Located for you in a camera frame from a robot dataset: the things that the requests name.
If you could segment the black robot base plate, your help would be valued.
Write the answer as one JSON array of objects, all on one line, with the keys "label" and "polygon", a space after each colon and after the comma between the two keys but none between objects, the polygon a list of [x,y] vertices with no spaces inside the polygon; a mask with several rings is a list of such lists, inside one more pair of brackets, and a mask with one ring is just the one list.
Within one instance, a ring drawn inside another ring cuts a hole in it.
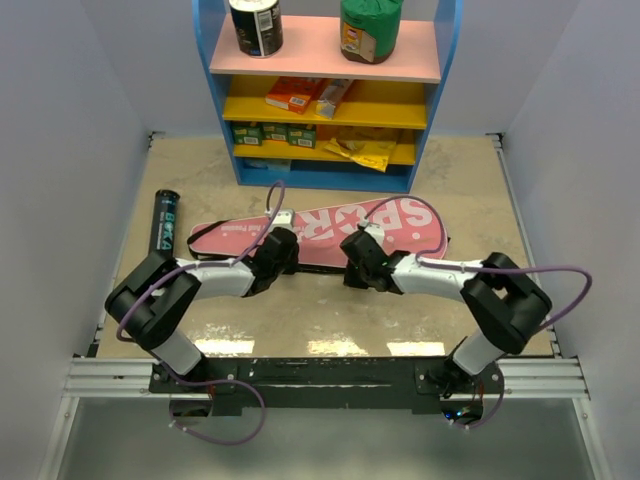
[{"label": "black robot base plate", "polygon": [[208,358],[173,379],[155,365],[149,390],[184,412],[238,416],[246,408],[409,410],[477,419],[484,400],[504,392],[497,365],[478,376],[449,373],[442,357]]}]

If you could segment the black shuttlecock tube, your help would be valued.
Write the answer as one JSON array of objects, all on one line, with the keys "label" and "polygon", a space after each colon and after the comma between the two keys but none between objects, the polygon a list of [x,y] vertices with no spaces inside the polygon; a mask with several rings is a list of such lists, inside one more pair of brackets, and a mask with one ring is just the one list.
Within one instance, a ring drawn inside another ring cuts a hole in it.
[{"label": "black shuttlecock tube", "polygon": [[161,189],[155,193],[152,212],[149,252],[174,252],[177,207],[180,195],[173,190]]}]

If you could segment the pink sport racket bag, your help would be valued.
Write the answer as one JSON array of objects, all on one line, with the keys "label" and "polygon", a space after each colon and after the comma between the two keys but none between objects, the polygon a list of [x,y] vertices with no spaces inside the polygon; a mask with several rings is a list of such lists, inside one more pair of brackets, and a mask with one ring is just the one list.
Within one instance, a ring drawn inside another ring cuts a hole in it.
[{"label": "pink sport racket bag", "polygon": [[[425,250],[428,258],[437,260],[446,253],[446,230],[432,208],[406,197],[376,199],[297,212],[294,231],[300,245],[300,268],[309,273],[343,272],[347,259],[339,244],[364,219],[382,227],[387,253]],[[187,247],[196,259],[235,257],[266,223],[264,217],[200,223],[191,229]]]}]

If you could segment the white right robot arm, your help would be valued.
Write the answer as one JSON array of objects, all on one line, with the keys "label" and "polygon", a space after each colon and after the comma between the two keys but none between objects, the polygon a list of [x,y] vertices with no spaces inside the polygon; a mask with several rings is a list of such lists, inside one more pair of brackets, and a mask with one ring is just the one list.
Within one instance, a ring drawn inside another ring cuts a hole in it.
[{"label": "white right robot arm", "polygon": [[368,227],[347,236],[340,249],[347,258],[347,286],[427,294],[466,305],[477,330],[427,374],[444,394],[469,392],[487,366],[505,354],[521,353],[552,308],[549,296],[502,253],[470,263],[421,263],[414,253],[386,253]]}]

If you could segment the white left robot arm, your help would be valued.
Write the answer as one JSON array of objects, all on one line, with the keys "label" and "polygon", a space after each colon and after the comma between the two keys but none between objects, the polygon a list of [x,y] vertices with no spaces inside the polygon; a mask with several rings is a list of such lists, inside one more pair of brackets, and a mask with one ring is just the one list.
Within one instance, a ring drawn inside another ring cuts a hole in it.
[{"label": "white left robot arm", "polygon": [[182,262],[165,252],[150,253],[107,297],[106,312],[120,332],[172,371],[185,392],[206,383],[208,360],[178,325],[198,299],[252,297],[270,288],[298,260],[294,232],[276,227],[255,253],[242,260]]}]

